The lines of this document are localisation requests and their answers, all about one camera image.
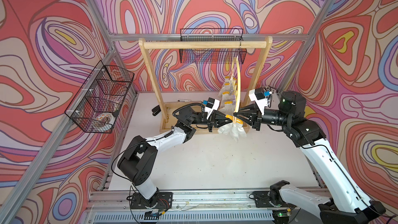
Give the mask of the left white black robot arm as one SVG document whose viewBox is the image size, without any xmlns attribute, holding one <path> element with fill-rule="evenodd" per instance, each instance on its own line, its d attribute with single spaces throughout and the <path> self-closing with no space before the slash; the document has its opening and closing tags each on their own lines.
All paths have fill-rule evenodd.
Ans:
<svg viewBox="0 0 398 224">
<path fill-rule="evenodd" d="M 174 110 L 172 115 L 177 122 L 170 131 L 152 138 L 134 137 L 117 162 L 117 168 L 146 201 L 158 199 L 159 189 L 150 175 L 159 153 L 191 140 L 197 131 L 194 125 L 210 132 L 233 122 L 226 114 L 202 103 L 187 104 Z"/>
</svg>

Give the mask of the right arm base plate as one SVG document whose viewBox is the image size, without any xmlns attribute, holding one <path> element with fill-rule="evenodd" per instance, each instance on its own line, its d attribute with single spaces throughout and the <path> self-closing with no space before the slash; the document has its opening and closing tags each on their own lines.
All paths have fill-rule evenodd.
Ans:
<svg viewBox="0 0 398 224">
<path fill-rule="evenodd" d="M 290 208 L 295 209 L 296 206 L 284 202 L 281 197 L 274 191 L 253 191 L 249 194 L 249 198 L 254 200 L 257 208 Z"/>
</svg>

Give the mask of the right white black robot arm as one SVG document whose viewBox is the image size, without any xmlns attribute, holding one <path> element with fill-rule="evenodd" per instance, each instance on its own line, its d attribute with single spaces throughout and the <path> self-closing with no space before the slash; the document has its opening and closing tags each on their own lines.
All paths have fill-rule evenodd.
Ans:
<svg viewBox="0 0 398 224">
<path fill-rule="evenodd" d="M 295 205 L 318 217 L 324 224 L 368 224 L 386 212 L 354 181 L 318 123 L 305 118 L 306 98 L 295 91 L 283 91 L 277 110 L 271 109 L 273 93 L 265 88 L 250 90 L 252 105 L 240 108 L 234 116 L 260 130 L 261 125 L 276 125 L 311 162 L 331 194 L 318 196 L 281 180 L 269 188 L 272 206 Z"/>
</svg>

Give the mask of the yellow curved clip hanger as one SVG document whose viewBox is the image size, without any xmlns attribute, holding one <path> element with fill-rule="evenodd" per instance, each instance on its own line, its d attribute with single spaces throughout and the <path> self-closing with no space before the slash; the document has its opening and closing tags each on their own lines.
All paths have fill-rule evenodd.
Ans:
<svg viewBox="0 0 398 224">
<path fill-rule="evenodd" d="M 240 76 L 240 48 L 241 48 L 241 41 L 239 42 L 239 47 L 236 49 L 235 54 L 236 57 L 233 60 L 231 72 L 230 72 L 230 79 L 236 78 L 234 84 L 234 94 L 235 94 L 235 108 L 234 113 L 238 112 L 240 99 L 241 99 L 241 76 Z"/>
</svg>

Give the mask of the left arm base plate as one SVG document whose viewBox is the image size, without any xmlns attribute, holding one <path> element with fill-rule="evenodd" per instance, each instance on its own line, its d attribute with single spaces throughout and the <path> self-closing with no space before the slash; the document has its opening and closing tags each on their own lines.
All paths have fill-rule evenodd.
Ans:
<svg viewBox="0 0 398 224">
<path fill-rule="evenodd" d="M 136 192 L 126 198 L 130 209 L 170 209 L 173 204 L 172 192 L 157 192 L 149 200 Z"/>
</svg>

